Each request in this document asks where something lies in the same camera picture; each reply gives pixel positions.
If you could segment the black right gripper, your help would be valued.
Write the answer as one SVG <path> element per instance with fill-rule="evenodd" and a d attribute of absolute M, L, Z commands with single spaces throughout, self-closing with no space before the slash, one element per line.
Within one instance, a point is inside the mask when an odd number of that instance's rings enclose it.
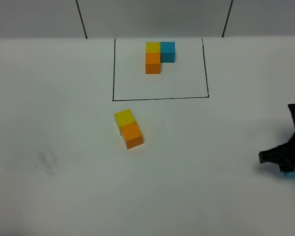
<path fill-rule="evenodd" d="M 279 165 L 280 172 L 290 173 L 295 171 L 295 132 L 287 144 L 282 144 L 269 150 L 259 152 L 259 162 L 273 164 L 292 164 L 291 167 Z"/>

